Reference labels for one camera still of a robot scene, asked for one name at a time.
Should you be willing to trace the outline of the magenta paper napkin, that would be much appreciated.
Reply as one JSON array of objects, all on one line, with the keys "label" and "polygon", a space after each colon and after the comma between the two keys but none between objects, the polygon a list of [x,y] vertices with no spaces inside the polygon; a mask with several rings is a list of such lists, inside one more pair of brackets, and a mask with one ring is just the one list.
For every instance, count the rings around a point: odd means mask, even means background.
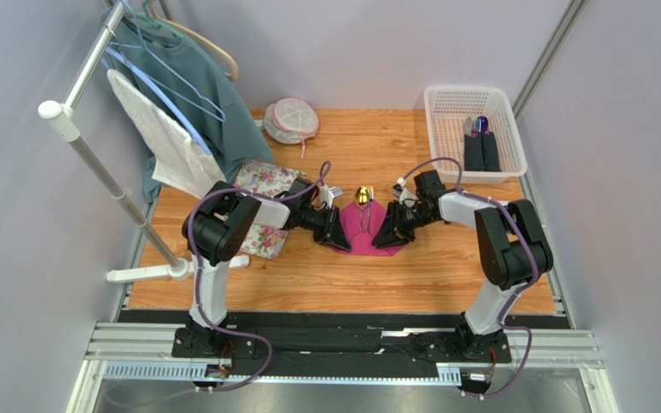
[{"label": "magenta paper napkin", "polygon": [[342,255],[355,255],[355,256],[395,256],[404,246],[391,247],[391,248],[375,248],[372,241],[379,231],[382,221],[386,215],[386,209],[378,202],[374,202],[372,212],[371,233],[367,233],[367,211],[365,230],[359,230],[359,211],[356,204],[350,203],[345,206],[339,213],[340,221],[346,233],[347,239],[352,247],[351,251],[343,251],[333,249],[336,253]]}]

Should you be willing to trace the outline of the iridescent gold spoon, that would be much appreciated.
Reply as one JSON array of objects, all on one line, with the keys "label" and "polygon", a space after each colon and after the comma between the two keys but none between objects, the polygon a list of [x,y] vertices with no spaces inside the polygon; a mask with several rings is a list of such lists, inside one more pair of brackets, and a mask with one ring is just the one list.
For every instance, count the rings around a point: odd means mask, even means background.
[{"label": "iridescent gold spoon", "polygon": [[370,201],[369,191],[367,186],[360,186],[355,191],[355,204],[359,211],[359,230],[364,232],[365,230],[365,221],[366,221],[366,209]]}]

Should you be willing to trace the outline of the iridescent fork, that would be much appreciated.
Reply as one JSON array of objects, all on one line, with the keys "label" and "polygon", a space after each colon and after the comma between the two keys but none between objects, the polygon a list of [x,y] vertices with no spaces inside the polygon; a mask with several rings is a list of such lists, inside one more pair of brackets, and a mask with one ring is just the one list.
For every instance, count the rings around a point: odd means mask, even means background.
[{"label": "iridescent fork", "polygon": [[372,224],[372,212],[374,205],[374,187],[366,186],[367,190],[367,233],[371,233],[371,224]]}]

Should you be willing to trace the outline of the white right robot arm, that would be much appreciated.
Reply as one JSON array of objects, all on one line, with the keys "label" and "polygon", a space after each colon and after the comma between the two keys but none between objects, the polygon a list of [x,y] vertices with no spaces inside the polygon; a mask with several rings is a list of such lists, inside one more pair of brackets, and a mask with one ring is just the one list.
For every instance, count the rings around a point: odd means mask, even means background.
[{"label": "white right robot arm", "polygon": [[501,343],[505,318],[522,293],[552,269],[553,253],[531,201],[501,203],[448,189],[434,171],[416,175],[414,183],[415,194],[408,196],[398,182],[399,199],[388,204],[372,245],[407,245],[416,229],[439,221],[475,230],[485,281],[454,332],[442,339],[458,357],[477,360]]}]

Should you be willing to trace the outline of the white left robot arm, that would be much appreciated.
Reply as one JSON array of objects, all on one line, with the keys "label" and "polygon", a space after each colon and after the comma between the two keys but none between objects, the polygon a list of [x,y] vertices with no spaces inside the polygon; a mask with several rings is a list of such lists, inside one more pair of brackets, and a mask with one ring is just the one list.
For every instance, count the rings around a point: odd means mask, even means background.
[{"label": "white left robot arm", "polygon": [[186,218],[182,234],[196,266],[193,303],[186,325],[178,329],[172,354],[178,358],[217,357],[230,349],[234,330],[226,328],[226,289],[230,264],[253,225],[312,232],[315,243],[349,251],[351,244],[331,201],[314,206],[329,189],[295,179],[275,198],[252,194],[226,182],[216,183]]}]

